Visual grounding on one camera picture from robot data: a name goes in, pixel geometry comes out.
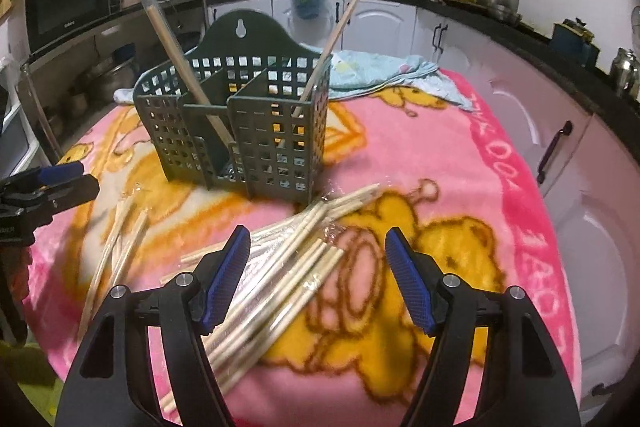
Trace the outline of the wooden chopstick pair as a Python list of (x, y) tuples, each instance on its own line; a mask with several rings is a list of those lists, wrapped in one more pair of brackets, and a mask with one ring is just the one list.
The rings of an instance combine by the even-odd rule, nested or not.
[[(250, 233), (250, 237), (252, 239), (256, 239), (256, 241), (261, 241), (264, 237), (272, 233), (276, 233), (283, 228), (289, 227), (290, 225), (297, 225), (298, 222), (305, 219), (309, 215), (309, 213), (311, 213), (311, 211), (318, 206), (324, 206), (327, 210), (333, 210), (335, 208), (342, 208), (344, 205), (349, 204), (353, 200), (356, 200), (357, 202), (363, 202), (367, 196), (370, 196), (378, 191), (379, 187), (379, 183), (373, 183), (364, 187), (360, 187), (356, 191), (347, 193), (334, 199), (319, 199), (318, 202), (313, 202), (307, 209), (301, 211), (300, 213), (296, 213), (296, 215), (294, 216), (288, 217), (288, 219), (273, 223), (273, 225), (267, 225), (266, 227), (253, 231), (252, 233)], [(198, 259), (201, 259), (201, 257), (210, 253), (211, 251), (216, 251), (216, 249), (221, 248), (222, 246), (224, 246), (224, 242), (215, 245), (208, 245), (204, 248), (201, 248), (199, 251), (192, 251), (192, 253), (182, 256), (179, 263), (180, 265), (186, 265), (187, 263), (194, 262)]]
[(324, 65), (326, 61), (329, 60), (330, 55), (333, 52), (334, 46), (337, 43), (338, 38), (341, 37), (344, 32), (348, 22), (352, 18), (352, 14), (354, 14), (356, 10), (356, 6), (360, 0), (349, 0), (347, 8), (345, 9), (343, 15), (338, 20), (338, 23), (335, 25), (332, 34), (329, 36), (329, 39), (326, 40), (326, 45), (324, 46), (322, 53), (320, 54), (318, 63), (314, 66), (314, 70), (311, 73), (311, 76), (307, 80), (305, 84), (305, 88), (301, 95), (299, 95), (298, 101), (300, 103), (306, 102), (308, 98), (311, 96), (311, 91), (314, 90), (318, 80), (322, 75), (322, 70), (324, 69)]
[(221, 392), (230, 391), (270, 349), (306, 307), (345, 254), (344, 249), (316, 239), (297, 255), (292, 267), (257, 299), (240, 321), (206, 347)]
[(129, 196), (126, 199), (123, 199), (116, 206), (114, 222), (102, 249), (102, 254), (98, 265), (93, 272), (93, 276), (85, 298), (84, 307), (82, 308), (76, 336), (76, 339), (78, 341), (84, 338), (84, 335), (87, 332), (89, 322), (92, 317), (94, 302), (96, 301), (96, 294), (98, 293), (107, 261), (111, 258), (113, 248), (117, 242), (117, 239), (119, 238), (120, 231), (122, 231), (122, 227), (124, 226), (125, 220), (130, 213), (132, 205), (134, 205), (134, 198), (132, 196)]
[(140, 212), (140, 215), (137, 217), (136, 222), (134, 222), (134, 228), (132, 229), (129, 239), (125, 244), (124, 250), (120, 254), (115, 268), (112, 271), (110, 281), (108, 282), (108, 287), (114, 287), (124, 283), (128, 265), (130, 265), (131, 257), (134, 254), (134, 248), (137, 247), (140, 239), (142, 239), (146, 227), (146, 222), (148, 222), (148, 216), (149, 211), (146, 209), (142, 210)]
[[(171, 30), (168, 20), (164, 14), (160, 2), (157, 0), (141, 0), (143, 9), (148, 17), (158, 40), (163, 45), (169, 60), (175, 66), (177, 74), (180, 76), (190, 93), (194, 96), (195, 102), (203, 106), (212, 106), (209, 102), (209, 98), (202, 89), (198, 78), (196, 78), (190, 62), (186, 59), (186, 56), (179, 46), (178, 40)], [(221, 144), (224, 146), (226, 153), (221, 165), (225, 166), (231, 160), (231, 148), (233, 142), (233, 136), (227, 129), (224, 122), (213, 114), (206, 114), (206, 119), (209, 122), (209, 126), (215, 131)]]

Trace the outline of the steel pot on shelf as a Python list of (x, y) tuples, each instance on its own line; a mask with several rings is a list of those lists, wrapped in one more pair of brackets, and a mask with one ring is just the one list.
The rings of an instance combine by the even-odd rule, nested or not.
[(139, 77), (138, 61), (129, 60), (112, 64), (104, 72), (87, 72), (80, 85), (92, 101), (113, 102), (114, 93), (119, 89), (131, 89)]

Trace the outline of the black microwave oven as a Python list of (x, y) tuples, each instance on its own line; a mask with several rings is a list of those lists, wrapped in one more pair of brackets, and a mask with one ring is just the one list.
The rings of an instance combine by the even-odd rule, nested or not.
[(119, 10), (119, 0), (25, 0), (26, 36), (34, 53)]

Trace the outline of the pink cartoon blanket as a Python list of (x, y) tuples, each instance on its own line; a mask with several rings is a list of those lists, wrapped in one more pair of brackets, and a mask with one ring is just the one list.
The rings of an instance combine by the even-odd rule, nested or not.
[[(582, 384), (575, 313), (558, 243), (526, 162), (461, 76), (472, 112), (413, 88), (328, 107), (326, 187), (381, 187), (338, 224), (342, 260), (279, 340), (228, 393), (241, 426), (396, 426), (416, 391), (432, 340), (405, 310), (384, 255), (400, 228), (440, 269), (488, 291), (523, 287), (544, 318), (574, 388)], [(257, 231), (292, 215), (287, 202), (248, 200), (168, 182), (131, 107), (117, 107), (67, 153), (99, 180), (98, 199), (56, 216), (32, 247), (27, 323), (65, 375), (115, 206), (148, 218), (126, 283), (155, 286), (237, 225)]]

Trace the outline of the dark green utensil basket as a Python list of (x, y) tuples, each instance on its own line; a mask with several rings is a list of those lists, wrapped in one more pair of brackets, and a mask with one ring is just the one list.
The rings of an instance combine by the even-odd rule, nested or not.
[(329, 64), (253, 10), (219, 17), (186, 60), (206, 103), (169, 61), (134, 86), (166, 178), (308, 205), (323, 165)]

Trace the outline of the light blue cloth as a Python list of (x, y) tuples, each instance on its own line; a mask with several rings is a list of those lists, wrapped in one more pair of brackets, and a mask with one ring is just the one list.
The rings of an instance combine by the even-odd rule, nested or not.
[[(314, 68), (319, 65), (317, 48), (298, 46), (294, 56), (216, 57), (193, 49), (183, 55), (195, 80), (201, 83), (206, 100), (225, 106), (235, 96), (272, 98), (273, 100), (308, 102), (303, 96)], [(331, 101), (351, 100), (387, 88), (411, 88), (439, 100), (454, 104), (468, 112), (471, 101), (440, 68), (420, 55), (405, 58), (367, 52), (337, 51), (326, 58), (314, 87), (329, 86)], [(174, 62), (167, 62), (140, 76), (134, 87), (118, 89), (114, 101), (132, 105), (149, 96), (196, 103), (198, 98), (182, 79)]]

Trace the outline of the steel kettle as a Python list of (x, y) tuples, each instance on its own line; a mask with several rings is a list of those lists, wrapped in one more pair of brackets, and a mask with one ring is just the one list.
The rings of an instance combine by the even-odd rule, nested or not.
[(639, 59), (633, 50), (619, 48), (610, 70), (610, 79), (618, 96), (639, 95)]

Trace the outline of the teal container yellow rim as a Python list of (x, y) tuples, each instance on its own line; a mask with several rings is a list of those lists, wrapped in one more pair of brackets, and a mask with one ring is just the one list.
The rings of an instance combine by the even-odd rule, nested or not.
[(600, 49), (593, 43), (593, 32), (580, 18), (574, 20), (566, 18), (562, 23), (553, 25), (549, 46), (556, 53), (563, 55), (582, 67), (594, 69)]

